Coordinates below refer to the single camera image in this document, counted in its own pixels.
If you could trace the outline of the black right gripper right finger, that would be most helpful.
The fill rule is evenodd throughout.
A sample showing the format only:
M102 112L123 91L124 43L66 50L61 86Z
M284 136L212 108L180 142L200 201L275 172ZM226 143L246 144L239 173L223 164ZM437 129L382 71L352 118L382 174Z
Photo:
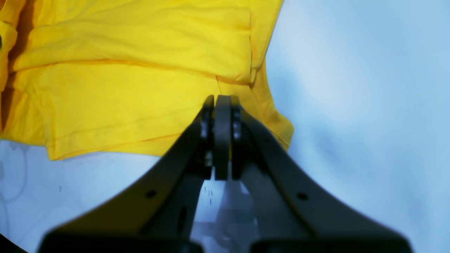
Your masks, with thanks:
M402 235L342 203L294 162L232 96L232 178L250 192L251 253L411 253Z

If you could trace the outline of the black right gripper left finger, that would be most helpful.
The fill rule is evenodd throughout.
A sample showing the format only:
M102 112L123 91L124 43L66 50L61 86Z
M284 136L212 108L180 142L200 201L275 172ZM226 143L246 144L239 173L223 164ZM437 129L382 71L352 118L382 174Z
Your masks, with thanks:
M140 179L48 233L40 253L202 253L190 241L204 180L226 180L229 96L208 96L175 144Z

